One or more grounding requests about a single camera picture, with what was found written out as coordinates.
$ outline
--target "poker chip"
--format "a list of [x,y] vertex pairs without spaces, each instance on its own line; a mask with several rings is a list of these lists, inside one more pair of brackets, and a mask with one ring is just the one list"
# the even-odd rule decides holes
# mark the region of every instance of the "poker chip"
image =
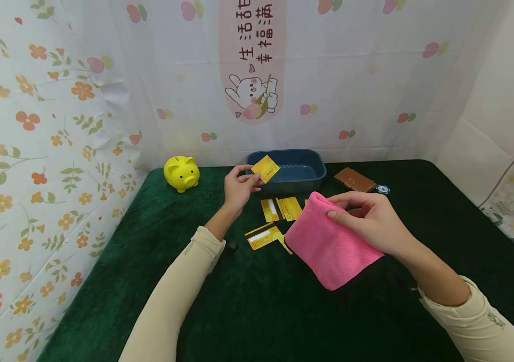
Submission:
[[389,194],[390,193],[390,188],[387,187],[386,185],[378,185],[376,186],[376,191],[379,192],[380,194]]

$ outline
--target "person's left hand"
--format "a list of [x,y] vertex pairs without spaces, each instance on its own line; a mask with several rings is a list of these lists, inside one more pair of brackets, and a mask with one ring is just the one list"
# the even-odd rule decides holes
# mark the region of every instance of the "person's left hand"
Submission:
[[249,201],[251,192],[260,191],[263,185],[260,174],[242,175],[239,173],[249,170],[252,164],[237,165],[224,178],[224,206],[240,214],[243,206]]

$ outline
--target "pink banner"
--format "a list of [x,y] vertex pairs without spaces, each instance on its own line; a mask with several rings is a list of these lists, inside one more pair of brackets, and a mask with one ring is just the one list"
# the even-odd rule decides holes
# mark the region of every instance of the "pink banner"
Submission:
[[220,0],[219,58],[229,109],[257,125],[283,106],[285,0]]

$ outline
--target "blue plastic basin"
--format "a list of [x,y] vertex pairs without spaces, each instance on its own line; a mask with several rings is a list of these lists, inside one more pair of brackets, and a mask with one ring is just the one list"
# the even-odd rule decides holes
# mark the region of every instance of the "blue plastic basin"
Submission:
[[318,190],[327,173],[319,153],[311,149],[279,149],[253,152],[247,157],[248,164],[256,164],[265,155],[279,166],[279,171],[261,186],[266,194],[297,193]]

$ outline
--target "beige sleeve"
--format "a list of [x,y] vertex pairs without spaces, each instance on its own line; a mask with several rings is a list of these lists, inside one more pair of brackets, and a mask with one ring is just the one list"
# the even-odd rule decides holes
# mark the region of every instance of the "beige sleeve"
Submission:
[[225,246],[199,226],[185,249],[170,265],[140,312],[120,362],[173,362],[177,337],[207,275]]
[[514,362],[514,325],[489,304],[477,285],[466,277],[470,298],[463,305],[448,307],[425,296],[422,304],[446,329],[466,362]]

